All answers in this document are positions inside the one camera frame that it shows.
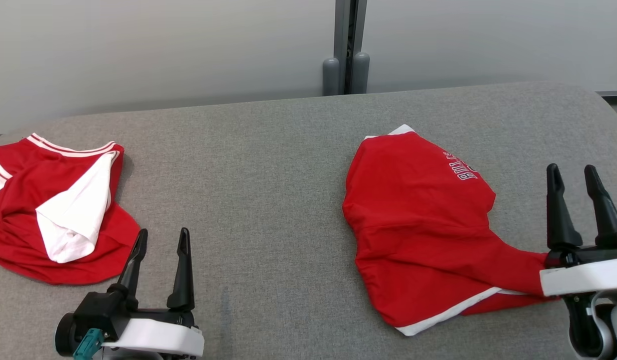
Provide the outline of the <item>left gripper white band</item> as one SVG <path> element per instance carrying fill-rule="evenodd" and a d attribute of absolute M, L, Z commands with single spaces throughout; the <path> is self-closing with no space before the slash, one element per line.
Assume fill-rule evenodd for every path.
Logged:
<path fill-rule="evenodd" d="M 107 360 L 200 359 L 205 339 L 192 312 L 195 290 L 190 231 L 183 227 L 179 234 L 173 291 L 167 297 L 169 309 L 138 310 L 136 292 L 147 239 L 148 230 L 142 228 L 118 280 L 107 289 L 108 293 L 122 295 L 126 310 L 116 307 L 96 310 L 96 325 L 101 327 L 104 337 L 102 357 Z"/>

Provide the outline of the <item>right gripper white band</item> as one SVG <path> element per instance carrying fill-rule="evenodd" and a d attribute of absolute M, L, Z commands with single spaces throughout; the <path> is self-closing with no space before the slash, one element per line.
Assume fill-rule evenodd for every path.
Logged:
<path fill-rule="evenodd" d="M 617 208 L 593 165 L 584 168 L 598 234 L 595 245 L 583 245 L 564 199 L 565 184 L 557 164 L 546 167 L 547 247 L 551 250 L 540 271 L 544 296 L 617 291 Z"/>

